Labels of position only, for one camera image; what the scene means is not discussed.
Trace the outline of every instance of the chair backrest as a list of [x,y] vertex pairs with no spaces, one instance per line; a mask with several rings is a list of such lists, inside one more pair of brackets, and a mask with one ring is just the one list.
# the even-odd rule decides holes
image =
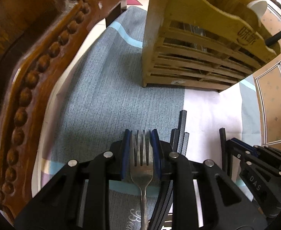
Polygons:
[[0,0],[0,205],[11,221],[31,178],[49,95],[94,25],[125,0]]

